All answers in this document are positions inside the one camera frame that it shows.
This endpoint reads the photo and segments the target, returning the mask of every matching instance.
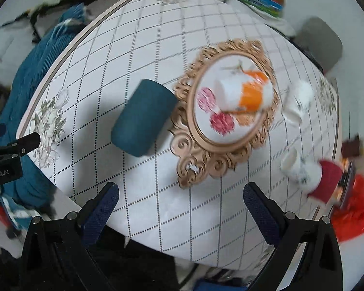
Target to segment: pink flower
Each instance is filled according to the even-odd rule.
[[[213,113],[210,116],[210,126],[219,134],[225,136],[234,130],[234,120],[228,113]]]
[[[197,102],[205,113],[209,113],[216,105],[216,98],[209,88],[201,88],[197,95]]]

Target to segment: white tablecloth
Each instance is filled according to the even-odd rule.
[[[287,87],[309,80],[316,100],[300,127],[279,107],[266,145],[220,179],[182,190],[168,123],[148,155],[136,158],[111,143],[111,128],[142,79],[170,90],[204,46],[260,40],[284,100]],[[108,225],[167,254],[229,269],[246,269],[267,247],[242,199],[256,182],[284,211],[311,218],[316,205],[279,171],[295,146],[307,159],[331,158],[336,112],[320,101],[319,70],[291,43],[247,14],[216,0],[121,0],[94,20],[61,54],[36,90],[18,136],[34,130],[30,154],[42,172],[79,205],[112,181],[120,200]]]

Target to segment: ornate oval frame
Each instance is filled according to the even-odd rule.
[[[201,50],[197,59],[174,86],[175,96],[179,103],[174,110],[171,121],[174,135],[170,148],[179,156],[177,174],[179,186],[187,188],[202,182],[208,175],[218,178],[228,168],[235,169],[237,163],[248,160],[252,149],[265,144],[269,127],[274,120],[279,105],[279,96],[274,90],[274,98],[270,108],[261,114],[254,128],[243,138],[231,144],[211,142],[200,132],[194,117],[194,93],[207,69],[217,60],[227,55],[243,55],[251,59],[255,65],[267,74],[272,84],[276,85],[274,70],[270,60],[264,54],[262,44],[258,40],[229,40],[219,43],[215,48],[206,47]]]

